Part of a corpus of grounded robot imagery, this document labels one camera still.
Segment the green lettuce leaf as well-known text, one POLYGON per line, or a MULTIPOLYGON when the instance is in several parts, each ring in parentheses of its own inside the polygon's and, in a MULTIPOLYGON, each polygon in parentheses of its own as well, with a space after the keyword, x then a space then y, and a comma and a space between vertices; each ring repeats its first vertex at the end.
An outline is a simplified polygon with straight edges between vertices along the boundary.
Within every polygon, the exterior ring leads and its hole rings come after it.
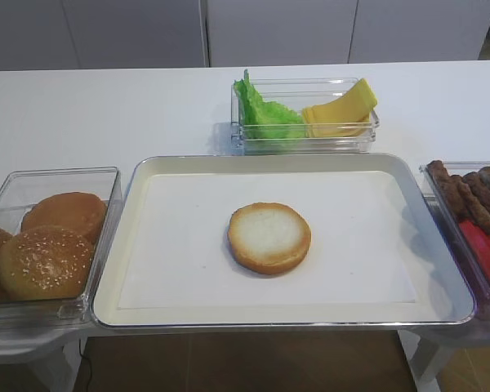
POLYGON ((277 101, 266 101, 251 83, 248 70, 234 83, 243 133, 248 139, 300 139, 305 137, 303 118, 277 101))

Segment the clear lettuce and cheese container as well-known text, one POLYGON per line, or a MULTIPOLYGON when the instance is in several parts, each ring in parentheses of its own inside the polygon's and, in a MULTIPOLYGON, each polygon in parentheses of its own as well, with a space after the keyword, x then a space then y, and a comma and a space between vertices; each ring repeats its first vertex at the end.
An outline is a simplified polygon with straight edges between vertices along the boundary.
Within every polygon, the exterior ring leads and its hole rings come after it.
MULTIPOLYGON (((331 102, 346 93, 357 78, 311 78, 311 79, 270 79, 251 80, 253 86, 266 101, 277 101, 295 110, 302 118, 302 110, 313 105, 331 102)), ((312 138, 308 137, 307 124, 303 119, 305 137, 300 139, 248 139, 243 133, 238 97, 231 87, 231 140, 246 155, 264 154, 316 154, 335 152, 367 152, 376 139, 379 118, 375 108, 370 114, 370 122, 363 132, 356 136, 312 138)))

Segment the yellow cheese slices stack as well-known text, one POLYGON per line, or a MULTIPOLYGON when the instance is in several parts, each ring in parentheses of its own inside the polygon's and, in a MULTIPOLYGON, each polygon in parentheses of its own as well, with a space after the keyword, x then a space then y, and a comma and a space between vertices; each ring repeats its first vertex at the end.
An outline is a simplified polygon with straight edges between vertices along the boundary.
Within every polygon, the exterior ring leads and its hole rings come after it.
POLYGON ((366 79, 361 78, 339 98, 302 110, 308 137, 356 136, 364 131, 376 106, 376 96, 366 79))

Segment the bottom bun on tray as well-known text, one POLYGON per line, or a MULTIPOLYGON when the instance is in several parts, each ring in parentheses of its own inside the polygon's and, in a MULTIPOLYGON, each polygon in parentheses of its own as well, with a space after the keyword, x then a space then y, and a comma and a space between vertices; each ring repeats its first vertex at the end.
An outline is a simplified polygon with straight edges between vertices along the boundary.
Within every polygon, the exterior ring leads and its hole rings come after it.
POLYGON ((312 233, 306 220, 281 203, 253 203, 236 210, 227 229, 235 261, 258 274, 295 269, 307 256, 312 233))

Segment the silver metal tray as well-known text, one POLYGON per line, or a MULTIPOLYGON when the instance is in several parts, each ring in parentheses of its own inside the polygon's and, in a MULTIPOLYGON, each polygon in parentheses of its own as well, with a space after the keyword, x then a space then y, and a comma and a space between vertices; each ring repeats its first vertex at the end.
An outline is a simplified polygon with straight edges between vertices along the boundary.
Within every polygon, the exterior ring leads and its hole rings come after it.
POLYGON ((135 169, 105 262, 92 311, 110 328, 214 330, 225 327, 374 327, 401 329, 455 325, 471 320, 474 296, 434 222, 408 165, 389 154, 155 157, 135 169), (123 307, 123 285, 154 176, 384 172, 404 201, 400 238, 410 250, 403 263, 416 291, 414 302, 123 307))

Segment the white paper tray liner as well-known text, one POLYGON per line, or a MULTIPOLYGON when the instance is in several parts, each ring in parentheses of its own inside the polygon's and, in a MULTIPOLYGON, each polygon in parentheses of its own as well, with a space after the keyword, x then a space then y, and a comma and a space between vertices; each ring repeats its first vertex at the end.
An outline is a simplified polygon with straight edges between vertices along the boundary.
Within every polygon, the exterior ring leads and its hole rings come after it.
POLYGON ((414 302, 401 242, 403 196, 384 172, 154 176, 123 285, 123 307, 414 302), (257 202, 299 212, 303 262, 263 277, 229 254, 232 213, 257 202))

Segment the plain bun half in container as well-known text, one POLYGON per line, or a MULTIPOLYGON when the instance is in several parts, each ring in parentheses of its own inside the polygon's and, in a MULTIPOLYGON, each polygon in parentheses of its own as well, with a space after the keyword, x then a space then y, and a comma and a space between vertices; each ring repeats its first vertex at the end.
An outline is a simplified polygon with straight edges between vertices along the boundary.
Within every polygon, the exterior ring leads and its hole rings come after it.
POLYGON ((70 192, 45 198, 27 212, 20 230, 57 225, 82 235, 96 244, 103 227, 107 205, 96 195, 70 192))

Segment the clear bun container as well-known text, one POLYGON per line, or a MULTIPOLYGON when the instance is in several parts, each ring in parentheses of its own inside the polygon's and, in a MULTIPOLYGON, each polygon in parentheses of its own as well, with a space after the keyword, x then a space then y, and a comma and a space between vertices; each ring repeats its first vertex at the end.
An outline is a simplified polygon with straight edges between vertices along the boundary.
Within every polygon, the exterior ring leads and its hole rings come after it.
POLYGON ((82 293, 68 299, 14 301, 0 284, 6 294, 0 301, 0 328, 79 325, 91 319, 91 302, 123 208, 120 172, 116 167, 10 173, 0 188, 0 229, 12 237, 24 232, 20 230, 22 220, 34 205, 52 195, 70 192, 94 194, 107 205, 100 237, 92 244, 95 254, 82 293))

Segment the sesame bun top right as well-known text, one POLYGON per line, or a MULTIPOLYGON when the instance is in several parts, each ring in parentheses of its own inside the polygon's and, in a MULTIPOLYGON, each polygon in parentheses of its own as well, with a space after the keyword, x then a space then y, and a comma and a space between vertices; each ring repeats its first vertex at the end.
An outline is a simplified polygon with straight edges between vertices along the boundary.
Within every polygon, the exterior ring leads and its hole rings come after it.
POLYGON ((76 298, 94 254, 95 247, 71 229, 27 229, 0 248, 0 284, 14 301, 76 298))

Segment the clear patty and tomato container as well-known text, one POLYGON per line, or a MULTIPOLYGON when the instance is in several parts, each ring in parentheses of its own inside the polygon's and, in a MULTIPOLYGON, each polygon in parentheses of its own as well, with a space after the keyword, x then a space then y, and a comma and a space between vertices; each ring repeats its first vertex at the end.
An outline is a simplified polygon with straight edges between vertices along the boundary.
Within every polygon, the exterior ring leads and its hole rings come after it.
MULTIPOLYGON (((490 166, 490 162, 442 162, 451 174, 458 174, 461 176, 468 172, 478 171, 481 167, 490 166)), ((421 172, 425 177, 426 184, 430 187, 430 198, 435 205, 434 209, 443 219, 443 230, 446 233, 447 238, 449 238, 450 243, 462 254, 461 264, 466 266, 470 273, 474 275, 474 278, 480 286, 481 292, 490 298, 490 283, 488 278, 479 265, 477 257, 466 241, 464 234, 461 232, 456 219, 445 205, 441 193, 437 189, 429 173, 426 171, 426 165, 421 167, 421 172)))

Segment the brown meat patties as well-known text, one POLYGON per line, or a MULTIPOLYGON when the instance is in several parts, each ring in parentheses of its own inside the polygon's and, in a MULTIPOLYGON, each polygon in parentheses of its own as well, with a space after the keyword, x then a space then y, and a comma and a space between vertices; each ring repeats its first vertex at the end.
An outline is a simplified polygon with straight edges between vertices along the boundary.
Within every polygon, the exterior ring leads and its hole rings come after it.
POLYGON ((490 238, 490 166, 461 176, 451 174, 444 163, 434 160, 426 165, 445 205, 467 238, 490 238))

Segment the red tomato slices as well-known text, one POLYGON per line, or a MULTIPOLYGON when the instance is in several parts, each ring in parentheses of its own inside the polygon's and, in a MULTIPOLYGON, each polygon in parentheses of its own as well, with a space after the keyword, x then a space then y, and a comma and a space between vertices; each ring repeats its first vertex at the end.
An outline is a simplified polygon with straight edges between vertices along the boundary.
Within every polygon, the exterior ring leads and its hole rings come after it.
POLYGON ((459 224, 461 232, 477 257, 478 263, 490 283, 490 236, 469 220, 459 224))

